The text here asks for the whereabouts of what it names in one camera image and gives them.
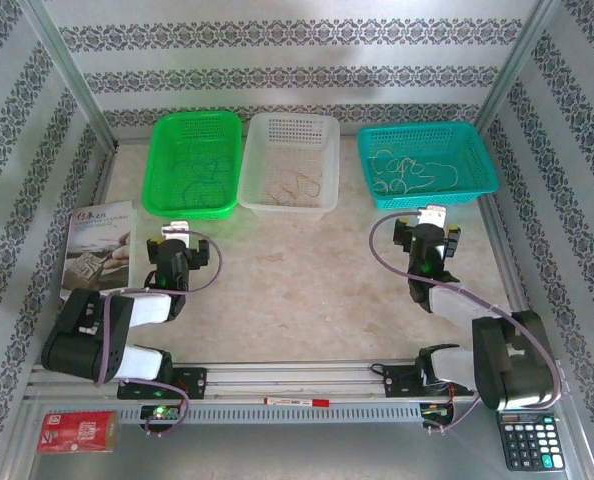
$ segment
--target beige surface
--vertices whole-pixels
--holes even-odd
[[[165,219],[141,207],[148,147],[119,148],[107,202],[135,200],[136,278],[151,270],[145,242]],[[131,343],[170,351],[176,362],[260,362],[411,358],[444,342],[470,344],[443,318],[409,297],[406,281],[381,267],[368,250],[368,233],[385,211],[374,208],[363,180],[355,138],[342,138],[337,208],[318,222],[259,218],[241,206],[226,220],[191,224],[222,248],[219,280],[191,296],[174,321],[133,329]],[[448,207],[448,222],[462,228],[447,268],[473,292],[507,307],[476,202]],[[406,269],[392,244],[392,223],[378,232],[377,248]],[[191,286],[210,278],[211,265],[191,272]]]

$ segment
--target calculator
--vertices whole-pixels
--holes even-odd
[[[557,472],[565,468],[552,412],[499,412],[497,424],[509,470]]]

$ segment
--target red package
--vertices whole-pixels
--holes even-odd
[[[110,452],[117,419],[117,412],[49,413],[41,426],[37,452]]]

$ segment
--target plastic basket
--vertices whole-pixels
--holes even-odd
[[[481,138],[466,122],[362,128],[357,148],[377,208],[467,203],[499,186]]]
[[[248,130],[239,203],[259,216],[319,220],[337,206],[339,122],[260,113]]]
[[[232,112],[173,113],[153,129],[142,203],[169,219],[215,220],[237,204],[241,120]]]

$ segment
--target patterned wallpaper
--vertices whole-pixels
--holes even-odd
[[[594,453],[594,1],[566,1],[488,131],[496,202]]]
[[[70,212],[91,202],[106,153],[19,6],[0,0],[0,465],[34,333],[58,312]]]
[[[119,139],[169,112],[474,120],[535,0],[45,5]]]

